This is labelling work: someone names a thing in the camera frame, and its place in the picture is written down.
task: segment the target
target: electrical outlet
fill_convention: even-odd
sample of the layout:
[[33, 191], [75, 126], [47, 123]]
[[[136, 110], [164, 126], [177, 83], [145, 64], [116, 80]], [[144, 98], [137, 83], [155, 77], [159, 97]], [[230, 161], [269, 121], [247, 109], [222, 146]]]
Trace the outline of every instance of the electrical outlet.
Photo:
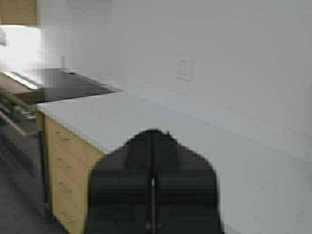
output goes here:
[[192, 80], [194, 63], [186, 56], [176, 57], [175, 77], [180, 79]]

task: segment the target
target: floor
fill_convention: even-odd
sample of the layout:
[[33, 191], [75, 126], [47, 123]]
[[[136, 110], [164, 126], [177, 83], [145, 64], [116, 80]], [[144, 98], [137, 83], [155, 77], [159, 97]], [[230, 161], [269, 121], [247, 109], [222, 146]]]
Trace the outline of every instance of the floor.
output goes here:
[[0, 233], [65, 234], [58, 223], [47, 221], [7, 179], [0, 165]]

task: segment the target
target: light wood cabinet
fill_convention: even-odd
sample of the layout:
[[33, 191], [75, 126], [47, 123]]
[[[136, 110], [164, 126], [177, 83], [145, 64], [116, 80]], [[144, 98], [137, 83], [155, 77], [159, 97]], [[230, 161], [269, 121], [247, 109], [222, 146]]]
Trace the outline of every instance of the light wood cabinet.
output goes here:
[[82, 234], [88, 179], [104, 153], [45, 116], [52, 212], [70, 234]]
[[0, 0], [0, 24], [38, 25], [37, 0]]

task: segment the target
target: black cooktop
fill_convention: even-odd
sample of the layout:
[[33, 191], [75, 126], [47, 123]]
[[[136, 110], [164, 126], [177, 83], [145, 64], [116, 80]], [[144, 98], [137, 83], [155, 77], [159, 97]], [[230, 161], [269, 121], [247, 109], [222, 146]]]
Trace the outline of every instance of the black cooktop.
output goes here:
[[101, 84], [61, 69], [40, 69], [14, 73], [37, 85], [44, 92], [44, 102], [115, 93]]

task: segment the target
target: cabinet drawer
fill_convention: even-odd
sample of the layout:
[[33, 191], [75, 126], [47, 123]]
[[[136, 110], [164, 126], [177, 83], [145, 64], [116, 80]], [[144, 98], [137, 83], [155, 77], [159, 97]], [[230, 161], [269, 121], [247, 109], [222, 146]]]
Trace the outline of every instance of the cabinet drawer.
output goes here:
[[82, 234], [85, 215], [71, 204], [65, 204], [60, 194], [56, 194], [53, 204], [54, 216], [70, 234]]
[[76, 159], [71, 153], [63, 149], [54, 140], [51, 141], [51, 164], [69, 176], [74, 184], [82, 190], [86, 189], [87, 168], [86, 165]]
[[65, 209], [74, 206], [85, 212], [87, 210], [87, 190], [82, 190], [80, 187], [76, 186], [71, 179], [58, 168], [53, 169], [52, 176], [53, 204], [60, 203], [60, 206]]
[[50, 131], [52, 139], [64, 149], [71, 152], [77, 159], [87, 164], [85, 152], [87, 143], [84, 140], [51, 119]]

